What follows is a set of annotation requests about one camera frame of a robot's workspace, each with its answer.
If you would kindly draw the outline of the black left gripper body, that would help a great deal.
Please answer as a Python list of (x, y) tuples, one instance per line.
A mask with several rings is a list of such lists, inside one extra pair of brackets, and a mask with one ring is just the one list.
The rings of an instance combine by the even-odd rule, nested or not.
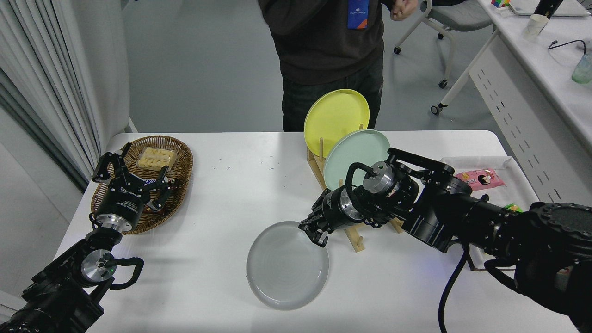
[(144, 207), (150, 201), (149, 192), (139, 190), (145, 184), (146, 181), (138, 177), (132, 177), (127, 181), (122, 177), (112, 179), (96, 211), (97, 221), (105, 222), (106, 216), (118, 216), (129, 225), (137, 225)]

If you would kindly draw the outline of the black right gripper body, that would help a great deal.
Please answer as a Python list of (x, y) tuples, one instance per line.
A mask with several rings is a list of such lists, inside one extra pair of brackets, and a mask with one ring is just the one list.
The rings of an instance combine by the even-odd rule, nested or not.
[(317, 227), (320, 230), (338, 230), (349, 226), (349, 219), (342, 210), (341, 198), (343, 188), (330, 191), (326, 188), (319, 196), (320, 209), (317, 212), (320, 218)]

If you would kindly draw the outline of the person's left hand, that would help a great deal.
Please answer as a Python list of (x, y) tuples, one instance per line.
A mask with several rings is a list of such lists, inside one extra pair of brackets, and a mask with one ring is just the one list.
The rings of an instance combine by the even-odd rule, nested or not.
[(418, 0), (394, 0), (390, 10), (393, 21), (403, 21), (416, 11)]

